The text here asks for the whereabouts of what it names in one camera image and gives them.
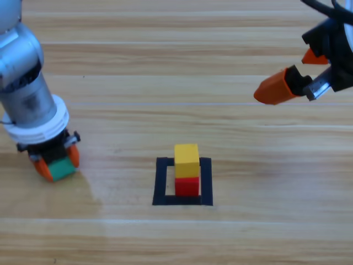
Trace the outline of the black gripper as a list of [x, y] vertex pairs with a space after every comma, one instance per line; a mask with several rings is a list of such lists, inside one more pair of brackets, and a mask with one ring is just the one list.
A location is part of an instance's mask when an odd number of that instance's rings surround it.
[[352, 87], [352, 50], [343, 23], [326, 19], [304, 33], [302, 39], [310, 47], [303, 64], [330, 66], [314, 80], [302, 76], [295, 65], [285, 68], [260, 83], [254, 92], [258, 102], [277, 105], [304, 95], [313, 101], [330, 88], [338, 92]]
[[54, 138], [38, 144], [17, 143], [18, 152], [27, 152], [37, 173], [48, 182], [53, 182], [53, 176], [47, 163], [69, 157], [75, 168], [79, 167], [80, 155], [76, 143], [80, 142], [81, 136], [77, 131], [71, 135], [68, 129], [64, 129]]

